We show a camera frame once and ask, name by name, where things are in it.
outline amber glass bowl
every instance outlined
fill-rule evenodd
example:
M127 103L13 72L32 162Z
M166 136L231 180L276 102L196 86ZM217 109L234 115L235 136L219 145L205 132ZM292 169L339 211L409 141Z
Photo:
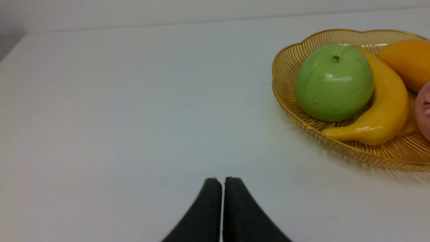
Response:
M360 32L331 29L315 33L300 43L284 48L276 55L272 66L273 93L294 123L342 158L384 168L430 171L430 142L419 132L396 137L387 143L375 146L356 141L339 142L324 136L321 131L328 126L343 126L348 121L330 123L315 119L300 109L294 94L294 81L301 64L313 51L322 46L359 45L377 54L378 49L384 45L405 39L426 38L397 30Z

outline banana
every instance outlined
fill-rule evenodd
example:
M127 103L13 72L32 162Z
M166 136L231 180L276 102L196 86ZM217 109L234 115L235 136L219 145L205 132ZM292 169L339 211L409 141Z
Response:
M355 140L367 145L383 144L403 128L409 113L408 91L402 79L371 52L359 47L369 62L374 78L372 106L354 123L322 131L338 141Z
M402 130L396 135L397 137L414 134L418 131L417 119L415 118L415 99L409 96L409 115Z

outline green apple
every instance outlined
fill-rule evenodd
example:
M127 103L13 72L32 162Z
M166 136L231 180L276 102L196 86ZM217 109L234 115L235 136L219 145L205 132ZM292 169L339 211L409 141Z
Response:
M301 65L295 94L308 115L330 122L352 118L370 100L373 73L364 55L345 45L315 50Z

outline orange mango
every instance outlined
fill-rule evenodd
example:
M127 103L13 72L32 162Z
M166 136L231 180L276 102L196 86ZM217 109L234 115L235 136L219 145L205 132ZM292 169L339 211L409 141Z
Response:
M378 58L402 78L407 87L419 92L430 81L430 41L401 40L383 47Z

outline white wall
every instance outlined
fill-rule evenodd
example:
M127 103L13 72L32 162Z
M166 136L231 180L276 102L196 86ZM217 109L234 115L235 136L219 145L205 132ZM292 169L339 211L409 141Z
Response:
M0 34L426 5L429 0L0 0Z

